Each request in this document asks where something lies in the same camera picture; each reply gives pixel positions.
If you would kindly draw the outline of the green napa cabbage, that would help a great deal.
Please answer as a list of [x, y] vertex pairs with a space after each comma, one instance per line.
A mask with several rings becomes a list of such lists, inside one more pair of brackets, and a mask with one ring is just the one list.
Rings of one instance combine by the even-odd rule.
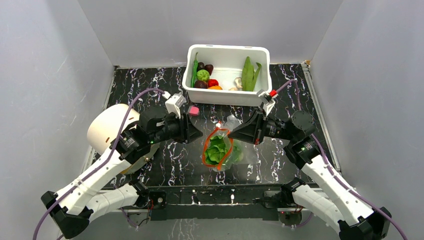
[[223, 170], [232, 164], [243, 159], [242, 149], [235, 140], [226, 135], [217, 134], [211, 136], [205, 144], [203, 151], [203, 162], [211, 167], [218, 167]]

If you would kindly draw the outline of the clear zip top bag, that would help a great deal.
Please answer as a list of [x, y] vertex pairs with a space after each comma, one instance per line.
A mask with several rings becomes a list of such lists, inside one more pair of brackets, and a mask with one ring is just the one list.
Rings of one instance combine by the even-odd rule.
[[229, 137], [231, 131], [240, 126], [241, 120], [233, 114], [224, 123], [217, 123], [206, 138], [202, 163], [216, 172], [229, 170], [233, 165], [256, 164], [258, 159], [253, 145]]

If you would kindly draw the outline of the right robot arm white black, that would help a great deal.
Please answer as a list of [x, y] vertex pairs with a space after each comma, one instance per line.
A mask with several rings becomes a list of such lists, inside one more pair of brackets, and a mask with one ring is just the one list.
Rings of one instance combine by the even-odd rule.
[[335, 230], [341, 240], [382, 240], [389, 230], [390, 212], [370, 206], [325, 161], [313, 139], [316, 126], [312, 116], [296, 111], [288, 120], [277, 120], [256, 109], [246, 122], [229, 134], [235, 140], [254, 145], [264, 137], [288, 140], [283, 149], [289, 161], [308, 175], [326, 194], [322, 196], [296, 178], [281, 187], [282, 202], [288, 207], [307, 208]]

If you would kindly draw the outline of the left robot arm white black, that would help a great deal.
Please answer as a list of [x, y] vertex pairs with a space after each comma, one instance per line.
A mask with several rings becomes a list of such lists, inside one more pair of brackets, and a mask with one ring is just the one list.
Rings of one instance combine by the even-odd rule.
[[160, 107], [138, 113], [127, 104], [113, 105], [91, 123], [87, 132], [100, 158], [67, 186], [44, 193], [41, 201], [62, 236], [72, 239], [111, 211], [148, 205], [149, 190], [138, 182], [101, 193], [112, 178], [140, 170], [162, 142], [188, 144], [202, 136], [187, 113], [168, 113]]

